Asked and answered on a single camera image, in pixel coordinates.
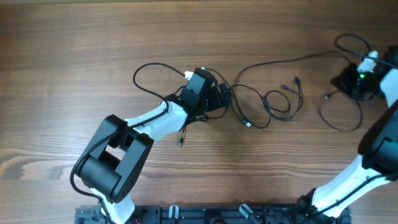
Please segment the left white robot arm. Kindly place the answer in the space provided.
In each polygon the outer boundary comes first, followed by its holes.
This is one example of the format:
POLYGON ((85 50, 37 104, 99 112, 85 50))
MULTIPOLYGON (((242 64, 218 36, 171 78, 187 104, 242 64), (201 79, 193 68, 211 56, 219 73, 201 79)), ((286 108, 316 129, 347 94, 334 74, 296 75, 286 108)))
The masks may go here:
POLYGON ((153 144, 187 125, 209 120, 208 113, 228 107, 228 85, 213 71, 196 68, 176 92, 162 97, 152 111, 135 118, 106 117, 72 168, 97 198, 92 208, 76 210, 75 223, 140 223, 130 191, 137 182, 153 144))

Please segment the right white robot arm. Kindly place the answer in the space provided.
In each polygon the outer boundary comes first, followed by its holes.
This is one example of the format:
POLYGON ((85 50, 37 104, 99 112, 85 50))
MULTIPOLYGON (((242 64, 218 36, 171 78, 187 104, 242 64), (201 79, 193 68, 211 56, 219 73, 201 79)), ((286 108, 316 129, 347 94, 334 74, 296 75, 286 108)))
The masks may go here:
POLYGON ((358 156, 332 181, 307 195, 297 223, 338 223, 343 211, 378 186, 397 181, 397 46, 390 46, 376 70, 387 111, 370 127, 358 156))

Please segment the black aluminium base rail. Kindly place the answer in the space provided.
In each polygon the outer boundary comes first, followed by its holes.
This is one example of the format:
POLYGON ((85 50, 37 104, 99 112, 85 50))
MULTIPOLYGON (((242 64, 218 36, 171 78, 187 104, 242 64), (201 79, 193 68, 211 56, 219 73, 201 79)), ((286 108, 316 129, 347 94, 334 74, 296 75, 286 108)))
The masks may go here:
POLYGON ((307 216, 303 213, 291 215, 292 204, 253 206, 251 213, 237 206, 220 207, 160 207, 158 205, 137 206, 128 223, 298 223, 307 216))

